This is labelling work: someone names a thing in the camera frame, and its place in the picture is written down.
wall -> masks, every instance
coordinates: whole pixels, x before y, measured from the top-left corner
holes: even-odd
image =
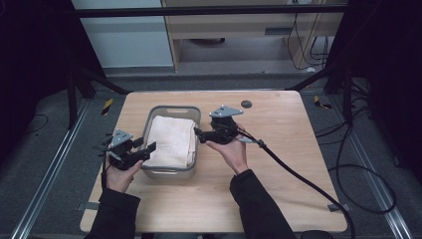
[[[73,0],[76,9],[161,7],[159,0]],[[103,68],[172,67],[163,17],[81,19]]]

black sleeve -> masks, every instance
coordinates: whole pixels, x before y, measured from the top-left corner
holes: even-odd
[[[251,169],[233,177],[230,191],[240,207],[247,239],[296,238],[282,211]]]
[[[104,189],[93,228],[85,238],[133,239],[139,201],[137,197]]]

white towel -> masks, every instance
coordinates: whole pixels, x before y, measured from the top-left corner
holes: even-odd
[[[156,150],[151,154],[150,160],[143,165],[188,167],[192,163],[195,151],[194,127],[195,122],[192,119],[155,117],[149,130],[147,144],[156,141]]]

gray plastic basket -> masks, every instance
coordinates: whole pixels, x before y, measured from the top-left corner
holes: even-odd
[[[151,129],[152,121],[155,117],[168,117],[176,119],[189,119],[196,122],[196,127],[200,127],[201,112],[196,107],[187,106],[157,106],[154,107],[148,116],[145,128],[143,130],[143,146],[146,148],[148,142],[149,130]],[[143,166],[142,170],[148,177],[151,178],[169,178],[169,179],[189,179],[195,173],[196,156],[198,149],[198,137],[195,141],[195,152],[192,163],[186,168],[179,167],[165,167],[165,166]]]

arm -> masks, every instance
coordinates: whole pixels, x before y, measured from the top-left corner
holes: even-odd
[[[140,199],[125,194],[142,161],[121,171],[111,166],[106,171],[106,187],[100,197],[100,207],[86,239],[134,238],[137,206]]]
[[[296,238],[282,211],[267,190],[249,169],[246,144],[235,139],[221,145],[212,141],[208,146],[219,151],[236,176],[230,191],[239,205],[242,225],[248,239]]]

